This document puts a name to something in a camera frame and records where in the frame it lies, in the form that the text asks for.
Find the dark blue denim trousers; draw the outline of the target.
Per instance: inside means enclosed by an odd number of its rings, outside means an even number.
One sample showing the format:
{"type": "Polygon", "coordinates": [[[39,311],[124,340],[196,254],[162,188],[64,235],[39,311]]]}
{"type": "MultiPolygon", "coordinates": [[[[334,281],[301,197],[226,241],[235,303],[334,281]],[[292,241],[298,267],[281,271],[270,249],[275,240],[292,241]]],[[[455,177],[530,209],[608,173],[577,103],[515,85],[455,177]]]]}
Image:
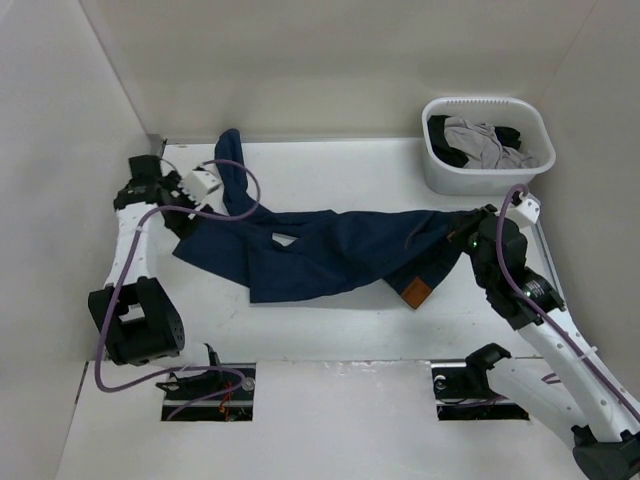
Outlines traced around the dark blue denim trousers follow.
{"type": "Polygon", "coordinates": [[[181,240],[178,259],[245,286],[252,303],[311,300],[385,281],[418,309],[462,252],[448,237],[468,211],[276,213],[203,219],[181,240]]]}

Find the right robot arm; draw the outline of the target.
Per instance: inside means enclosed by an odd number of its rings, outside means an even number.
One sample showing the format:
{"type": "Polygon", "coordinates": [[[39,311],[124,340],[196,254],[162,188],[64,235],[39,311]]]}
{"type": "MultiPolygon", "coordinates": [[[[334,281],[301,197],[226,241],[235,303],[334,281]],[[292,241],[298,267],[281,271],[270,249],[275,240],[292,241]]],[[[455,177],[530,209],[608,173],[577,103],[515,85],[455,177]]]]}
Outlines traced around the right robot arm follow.
{"type": "Polygon", "coordinates": [[[525,409],[571,450],[589,479],[631,479],[639,473],[639,402],[581,335],[559,292],[526,264],[528,242],[492,205],[456,215],[451,244],[467,254],[493,310],[551,367],[546,380],[492,343],[465,362],[464,384],[525,409]]]}

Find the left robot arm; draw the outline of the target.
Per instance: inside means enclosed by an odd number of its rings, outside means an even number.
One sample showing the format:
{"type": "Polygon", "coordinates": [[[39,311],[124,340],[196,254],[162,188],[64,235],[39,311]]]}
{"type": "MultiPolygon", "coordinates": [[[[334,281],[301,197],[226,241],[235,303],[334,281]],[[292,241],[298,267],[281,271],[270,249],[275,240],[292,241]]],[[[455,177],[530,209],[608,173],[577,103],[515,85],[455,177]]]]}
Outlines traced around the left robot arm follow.
{"type": "Polygon", "coordinates": [[[100,332],[94,365],[99,390],[117,392],[102,377],[102,359],[114,364],[168,367],[161,390],[193,389],[206,399],[224,387],[217,354],[207,343],[186,339],[181,317],[157,277],[164,235],[184,240],[200,220],[197,205],[183,190],[176,170],[163,172],[162,158],[129,158],[130,178],[113,201],[118,223],[111,270],[101,289],[88,295],[88,308],[100,332]]]}

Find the white plastic laundry basket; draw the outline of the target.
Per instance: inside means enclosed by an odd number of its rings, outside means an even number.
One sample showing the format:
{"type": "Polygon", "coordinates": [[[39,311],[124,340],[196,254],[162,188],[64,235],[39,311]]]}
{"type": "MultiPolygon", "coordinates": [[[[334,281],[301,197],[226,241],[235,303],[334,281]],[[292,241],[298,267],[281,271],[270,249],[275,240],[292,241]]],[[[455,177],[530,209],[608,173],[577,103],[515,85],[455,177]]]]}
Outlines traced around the white plastic laundry basket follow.
{"type": "Polygon", "coordinates": [[[449,196],[491,196],[504,194],[518,183],[527,184],[549,171],[556,162],[541,114],[531,104],[510,97],[441,97],[429,102],[421,114],[424,149],[423,172],[427,186],[449,196]],[[428,120],[434,115],[458,116],[474,123],[512,127],[521,133],[522,148],[537,166],[522,169],[464,169],[443,162],[434,152],[428,120]]]}

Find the black garment in basket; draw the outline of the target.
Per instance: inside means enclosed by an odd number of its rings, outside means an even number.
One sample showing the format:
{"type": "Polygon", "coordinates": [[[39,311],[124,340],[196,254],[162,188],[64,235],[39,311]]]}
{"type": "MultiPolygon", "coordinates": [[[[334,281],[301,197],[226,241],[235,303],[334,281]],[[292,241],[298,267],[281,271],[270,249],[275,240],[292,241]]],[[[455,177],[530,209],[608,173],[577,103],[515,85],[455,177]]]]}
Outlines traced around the black garment in basket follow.
{"type": "Polygon", "coordinates": [[[450,116],[433,115],[427,121],[433,152],[445,164],[455,168],[464,168],[467,163],[467,157],[462,152],[450,148],[444,139],[443,129],[446,117],[450,116]]]}

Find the grey garment in basket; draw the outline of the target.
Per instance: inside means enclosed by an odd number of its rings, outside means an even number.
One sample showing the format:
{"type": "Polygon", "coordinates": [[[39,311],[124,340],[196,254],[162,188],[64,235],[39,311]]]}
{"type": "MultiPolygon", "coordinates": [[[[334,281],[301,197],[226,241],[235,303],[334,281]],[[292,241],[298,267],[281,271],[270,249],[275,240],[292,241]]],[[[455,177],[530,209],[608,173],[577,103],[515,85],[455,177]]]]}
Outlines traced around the grey garment in basket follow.
{"type": "Polygon", "coordinates": [[[521,133],[511,127],[473,123],[458,116],[444,119],[447,145],[467,157],[465,169],[532,169],[539,161],[520,150],[521,133]]]}

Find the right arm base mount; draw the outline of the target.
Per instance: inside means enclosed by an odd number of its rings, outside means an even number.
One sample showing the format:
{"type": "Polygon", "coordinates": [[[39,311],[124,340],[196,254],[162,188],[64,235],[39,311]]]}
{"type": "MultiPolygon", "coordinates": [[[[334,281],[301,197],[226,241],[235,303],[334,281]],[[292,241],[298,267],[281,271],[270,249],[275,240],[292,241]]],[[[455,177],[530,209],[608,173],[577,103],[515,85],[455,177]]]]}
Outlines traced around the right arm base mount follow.
{"type": "Polygon", "coordinates": [[[492,391],[463,361],[431,364],[437,417],[441,421],[528,421],[529,413],[492,391]]]}

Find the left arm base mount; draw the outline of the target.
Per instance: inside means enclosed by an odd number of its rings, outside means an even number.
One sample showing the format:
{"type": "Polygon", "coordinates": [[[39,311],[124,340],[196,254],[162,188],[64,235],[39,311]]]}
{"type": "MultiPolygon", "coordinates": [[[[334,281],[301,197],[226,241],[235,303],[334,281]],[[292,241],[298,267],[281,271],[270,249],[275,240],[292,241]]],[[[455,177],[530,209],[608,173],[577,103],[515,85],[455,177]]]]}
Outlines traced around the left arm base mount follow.
{"type": "Polygon", "coordinates": [[[256,364],[226,364],[246,379],[232,392],[220,394],[239,382],[230,372],[204,372],[189,377],[171,374],[156,387],[164,394],[164,422],[246,422],[253,419],[256,364]]]}

